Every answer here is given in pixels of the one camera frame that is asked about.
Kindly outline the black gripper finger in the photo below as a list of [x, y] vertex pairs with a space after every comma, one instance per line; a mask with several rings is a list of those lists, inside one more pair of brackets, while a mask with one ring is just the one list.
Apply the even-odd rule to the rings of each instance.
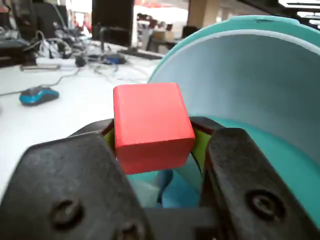
[[150, 240], [148, 223], [104, 139], [111, 119], [36, 144], [21, 157], [0, 204], [3, 240]]
[[202, 206], [212, 207], [218, 240], [317, 240], [320, 232], [242, 128], [193, 116], [205, 144]]

